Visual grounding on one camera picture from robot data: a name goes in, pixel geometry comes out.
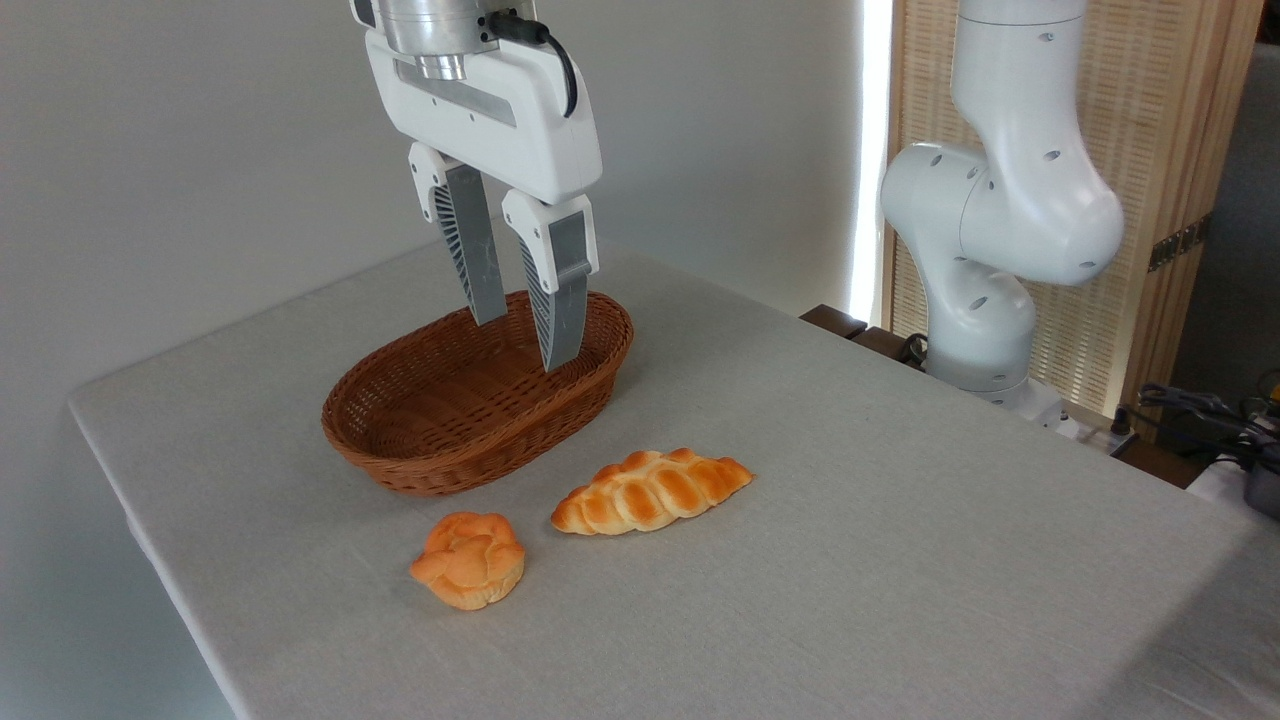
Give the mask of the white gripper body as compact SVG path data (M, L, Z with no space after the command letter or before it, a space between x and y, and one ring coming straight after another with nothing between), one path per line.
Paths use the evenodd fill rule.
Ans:
M365 47L390 123L413 141L545 204L585 193L602 154L585 82L572 117L561 59L544 47L498 44L465 58L462 79L429 79L370 29Z

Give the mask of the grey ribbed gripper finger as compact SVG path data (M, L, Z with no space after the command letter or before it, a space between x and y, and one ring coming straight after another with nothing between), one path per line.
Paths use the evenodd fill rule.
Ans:
M481 173L413 142L408 163L422 217L439 225L479 325L507 311L492 218Z
M502 202L520 237L543 366L577 357L588 311L588 278L599 270L593 208L584 195L548 205L518 190Z

